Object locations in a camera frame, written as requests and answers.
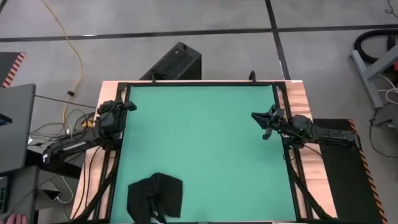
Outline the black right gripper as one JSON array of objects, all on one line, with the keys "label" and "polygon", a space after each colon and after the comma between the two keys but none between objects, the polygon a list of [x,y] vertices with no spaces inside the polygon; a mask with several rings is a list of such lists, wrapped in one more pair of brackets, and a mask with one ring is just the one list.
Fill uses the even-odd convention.
[{"label": "black right gripper", "polygon": [[273,121],[268,120],[274,117],[276,122],[276,130],[279,134],[291,135],[290,125],[287,120],[284,118],[284,109],[279,109],[276,105],[272,105],[268,112],[258,113],[252,112],[251,117],[257,121],[259,126],[265,131],[262,135],[263,140],[268,140],[273,131]]}]

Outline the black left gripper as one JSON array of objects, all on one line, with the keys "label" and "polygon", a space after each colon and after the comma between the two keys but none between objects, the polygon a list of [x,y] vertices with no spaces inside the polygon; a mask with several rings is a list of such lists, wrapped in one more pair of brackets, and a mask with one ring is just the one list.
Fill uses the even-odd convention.
[{"label": "black left gripper", "polygon": [[[120,109],[108,111],[114,105],[113,100],[104,101],[96,110],[98,117],[98,126],[103,133],[116,133],[123,130],[123,112]],[[121,105],[123,110],[135,111],[137,106],[128,101]]]}]

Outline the black towel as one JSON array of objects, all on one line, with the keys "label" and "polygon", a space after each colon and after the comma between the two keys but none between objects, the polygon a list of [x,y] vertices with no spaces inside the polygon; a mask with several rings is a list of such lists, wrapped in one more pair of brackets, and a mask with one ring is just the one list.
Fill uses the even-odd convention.
[{"label": "black towel", "polygon": [[127,212],[135,224],[151,224],[151,220],[167,224],[166,217],[181,216],[182,200],[183,182],[155,173],[128,185]]}]

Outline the green table mat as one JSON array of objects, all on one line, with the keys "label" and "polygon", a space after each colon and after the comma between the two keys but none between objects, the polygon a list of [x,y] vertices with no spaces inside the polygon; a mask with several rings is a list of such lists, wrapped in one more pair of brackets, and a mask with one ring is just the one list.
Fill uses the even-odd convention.
[{"label": "green table mat", "polygon": [[181,222],[294,221],[281,137],[263,140],[252,113],[271,86],[132,86],[111,210],[129,223],[130,184],[155,173],[183,183]]}]

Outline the black computer tower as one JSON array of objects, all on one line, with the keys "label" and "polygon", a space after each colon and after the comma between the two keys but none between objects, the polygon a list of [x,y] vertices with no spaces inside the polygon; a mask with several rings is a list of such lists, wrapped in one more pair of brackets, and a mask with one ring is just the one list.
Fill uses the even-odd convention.
[{"label": "black computer tower", "polygon": [[201,80],[202,55],[183,42],[174,45],[140,80]]}]

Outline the black floor stand base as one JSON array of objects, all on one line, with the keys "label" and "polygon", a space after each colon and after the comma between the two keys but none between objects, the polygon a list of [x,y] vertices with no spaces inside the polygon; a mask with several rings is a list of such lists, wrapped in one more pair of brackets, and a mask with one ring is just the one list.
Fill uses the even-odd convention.
[{"label": "black floor stand base", "polygon": [[49,165],[45,165],[43,163],[42,155],[40,153],[27,150],[27,154],[25,157],[25,166],[36,166],[40,170],[74,179],[79,179],[81,174],[81,167],[74,165],[73,162],[76,161],[81,155],[82,153],[73,156],[69,160],[55,161],[50,163]]}]

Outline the black mat with striped edge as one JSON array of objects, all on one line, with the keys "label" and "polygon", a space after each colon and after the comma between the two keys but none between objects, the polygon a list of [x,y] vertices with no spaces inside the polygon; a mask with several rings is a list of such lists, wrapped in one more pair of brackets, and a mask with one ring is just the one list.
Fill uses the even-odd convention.
[{"label": "black mat with striped edge", "polygon": [[0,52],[0,88],[9,88],[25,59],[24,52]]},{"label": "black mat with striped edge", "polygon": [[361,147],[320,145],[339,221],[388,224]]}]

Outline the small dark phone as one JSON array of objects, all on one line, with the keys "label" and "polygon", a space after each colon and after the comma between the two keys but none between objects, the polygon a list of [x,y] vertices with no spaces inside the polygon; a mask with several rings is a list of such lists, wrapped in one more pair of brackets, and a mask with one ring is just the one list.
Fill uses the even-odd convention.
[{"label": "small dark phone", "polygon": [[58,196],[60,195],[59,190],[42,189],[42,191],[51,200],[58,200]]}]

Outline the grey metal stand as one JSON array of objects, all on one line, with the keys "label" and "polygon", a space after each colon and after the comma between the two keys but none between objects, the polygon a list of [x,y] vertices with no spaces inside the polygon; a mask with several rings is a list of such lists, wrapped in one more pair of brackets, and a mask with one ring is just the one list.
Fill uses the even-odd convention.
[{"label": "grey metal stand", "polygon": [[375,111],[387,110],[382,114],[379,123],[389,123],[398,129],[398,81],[394,83],[384,72],[398,62],[398,46],[391,48],[380,59],[366,65],[357,50],[350,55],[359,77],[372,101]]}]

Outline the person's hand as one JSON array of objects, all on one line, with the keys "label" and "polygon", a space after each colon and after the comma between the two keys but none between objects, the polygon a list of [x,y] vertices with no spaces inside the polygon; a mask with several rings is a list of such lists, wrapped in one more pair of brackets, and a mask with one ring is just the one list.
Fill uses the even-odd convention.
[{"label": "person's hand", "polygon": [[20,214],[10,215],[3,224],[28,224],[27,217]]}]

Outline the black metal table frame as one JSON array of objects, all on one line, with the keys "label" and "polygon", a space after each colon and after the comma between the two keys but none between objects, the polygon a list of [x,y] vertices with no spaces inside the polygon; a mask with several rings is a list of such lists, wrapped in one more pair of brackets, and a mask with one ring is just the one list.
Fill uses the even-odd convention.
[{"label": "black metal table frame", "polygon": [[[148,84],[149,86],[161,86],[166,84],[177,86],[205,86],[205,85],[237,85],[237,84],[251,84],[250,80],[163,80],[151,83],[150,81],[104,81],[101,86],[97,107],[108,100],[115,100],[117,91],[122,90],[122,100],[126,100],[126,85],[127,84]],[[281,107],[286,109],[286,112],[292,115],[304,115],[312,118],[310,105],[305,91],[303,81],[301,80],[261,80],[258,84],[277,85],[278,102]],[[97,193],[105,178],[111,172],[113,164],[118,162],[115,152],[106,152],[101,148],[94,147],[87,150],[85,155],[85,166],[81,172],[77,196],[73,203],[72,216],[78,216],[83,213],[84,205],[78,206],[79,203],[85,203],[88,199],[91,200],[94,194]],[[101,196],[101,200],[96,204],[95,209],[88,217],[88,220],[100,220],[110,217],[111,203],[115,182],[105,190]]]}]

